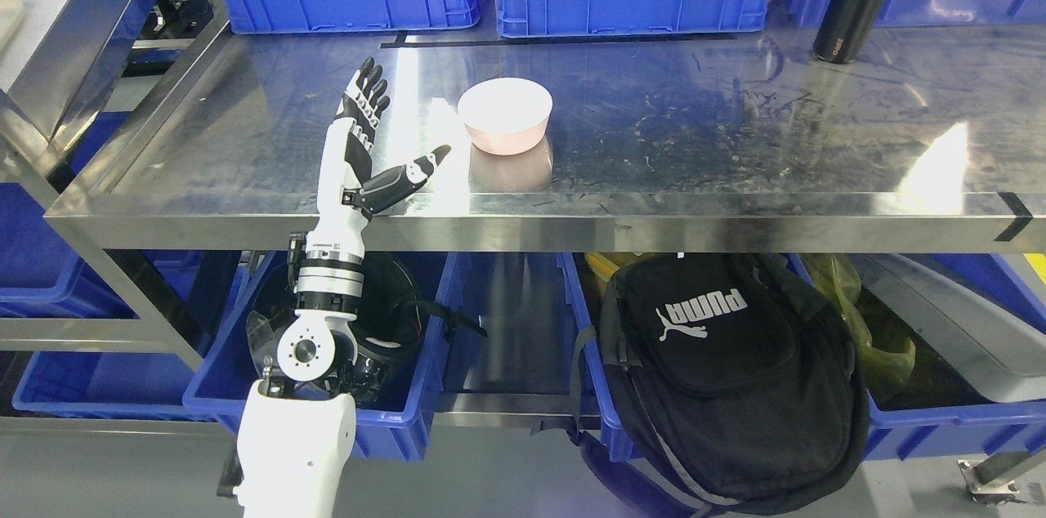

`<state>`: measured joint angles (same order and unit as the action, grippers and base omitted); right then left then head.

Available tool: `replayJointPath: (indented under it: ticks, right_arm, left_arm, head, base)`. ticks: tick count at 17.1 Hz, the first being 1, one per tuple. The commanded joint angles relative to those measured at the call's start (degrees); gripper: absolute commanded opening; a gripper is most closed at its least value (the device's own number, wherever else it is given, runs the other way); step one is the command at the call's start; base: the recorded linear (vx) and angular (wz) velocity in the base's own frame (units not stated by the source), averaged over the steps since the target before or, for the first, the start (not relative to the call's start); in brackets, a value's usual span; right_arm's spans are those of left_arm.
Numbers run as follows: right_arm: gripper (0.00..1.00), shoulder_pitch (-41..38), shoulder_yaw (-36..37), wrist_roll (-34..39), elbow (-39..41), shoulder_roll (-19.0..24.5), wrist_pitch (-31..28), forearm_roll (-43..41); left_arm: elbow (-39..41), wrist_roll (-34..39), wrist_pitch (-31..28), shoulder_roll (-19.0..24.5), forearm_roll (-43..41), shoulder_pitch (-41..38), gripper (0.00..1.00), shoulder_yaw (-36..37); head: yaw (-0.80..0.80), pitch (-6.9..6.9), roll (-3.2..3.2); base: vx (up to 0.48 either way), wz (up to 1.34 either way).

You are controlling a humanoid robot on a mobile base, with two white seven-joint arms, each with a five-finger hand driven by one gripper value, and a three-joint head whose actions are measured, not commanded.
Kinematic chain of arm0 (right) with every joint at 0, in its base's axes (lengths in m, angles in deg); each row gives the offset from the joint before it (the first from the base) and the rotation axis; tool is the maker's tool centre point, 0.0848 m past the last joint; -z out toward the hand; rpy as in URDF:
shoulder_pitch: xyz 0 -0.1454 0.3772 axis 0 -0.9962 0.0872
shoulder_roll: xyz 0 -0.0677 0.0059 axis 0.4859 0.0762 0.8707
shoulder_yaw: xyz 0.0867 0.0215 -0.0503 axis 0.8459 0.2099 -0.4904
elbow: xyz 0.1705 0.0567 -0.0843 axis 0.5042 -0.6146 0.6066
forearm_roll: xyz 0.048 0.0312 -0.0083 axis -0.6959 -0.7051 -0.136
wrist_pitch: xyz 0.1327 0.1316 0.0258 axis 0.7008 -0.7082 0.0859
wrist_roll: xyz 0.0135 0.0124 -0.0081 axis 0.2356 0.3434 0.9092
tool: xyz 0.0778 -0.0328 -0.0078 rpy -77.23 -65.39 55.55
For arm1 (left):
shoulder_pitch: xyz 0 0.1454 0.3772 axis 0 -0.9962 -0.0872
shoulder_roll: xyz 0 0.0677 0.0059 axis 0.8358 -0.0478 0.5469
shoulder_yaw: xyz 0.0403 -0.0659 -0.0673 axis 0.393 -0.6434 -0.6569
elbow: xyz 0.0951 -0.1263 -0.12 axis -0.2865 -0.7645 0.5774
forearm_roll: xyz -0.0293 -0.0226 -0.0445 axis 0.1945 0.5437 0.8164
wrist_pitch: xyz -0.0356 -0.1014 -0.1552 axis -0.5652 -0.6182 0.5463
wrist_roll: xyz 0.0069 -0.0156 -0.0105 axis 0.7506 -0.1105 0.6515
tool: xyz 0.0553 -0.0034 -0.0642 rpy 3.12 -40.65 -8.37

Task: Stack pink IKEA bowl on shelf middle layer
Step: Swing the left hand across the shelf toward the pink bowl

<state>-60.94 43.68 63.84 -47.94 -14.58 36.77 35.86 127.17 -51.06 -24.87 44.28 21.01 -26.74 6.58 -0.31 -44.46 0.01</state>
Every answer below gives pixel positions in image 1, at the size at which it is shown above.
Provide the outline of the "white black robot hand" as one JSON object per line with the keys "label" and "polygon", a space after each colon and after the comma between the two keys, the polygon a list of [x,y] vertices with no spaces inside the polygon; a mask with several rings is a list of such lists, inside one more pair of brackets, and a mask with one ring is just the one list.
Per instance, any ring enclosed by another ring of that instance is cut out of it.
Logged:
{"label": "white black robot hand", "polygon": [[366,57],[326,130],[317,185],[320,213],[359,212],[371,219],[385,212],[420,190],[451,152],[449,145],[435,147],[414,161],[374,174],[377,130],[390,105],[387,89],[382,66]]}

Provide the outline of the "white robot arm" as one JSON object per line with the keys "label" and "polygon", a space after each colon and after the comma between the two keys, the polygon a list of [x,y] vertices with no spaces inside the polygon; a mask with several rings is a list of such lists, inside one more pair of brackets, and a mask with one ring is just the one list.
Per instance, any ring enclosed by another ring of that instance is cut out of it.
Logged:
{"label": "white robot arm", "polygon": [[[356,299],[362,291],[362,231],[366,217],[345,209],[324,213],[306,234],[302,255],[288,258],[288,288]],[[232,489],[247,517],[329,517],[350,458],[356,403],[328,395],[320,382],[337,363],[353,363],[354,310],[292,306],[291,324],[276,341],[274,362],[248,392],[240,422],[240,468]]]}

